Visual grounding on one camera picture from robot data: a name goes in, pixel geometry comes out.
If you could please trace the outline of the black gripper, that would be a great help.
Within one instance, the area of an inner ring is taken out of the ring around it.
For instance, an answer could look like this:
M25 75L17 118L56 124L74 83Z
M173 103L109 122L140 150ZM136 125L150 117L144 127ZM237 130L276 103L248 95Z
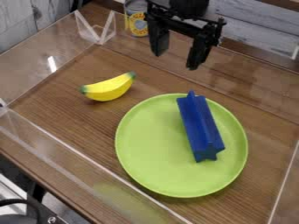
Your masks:
M220 42L226 24L222 17L208 15L210 0L145 0L150 50L161 56L169 46L169 31L193 38L185 66L196 70L205 61L210 46Z

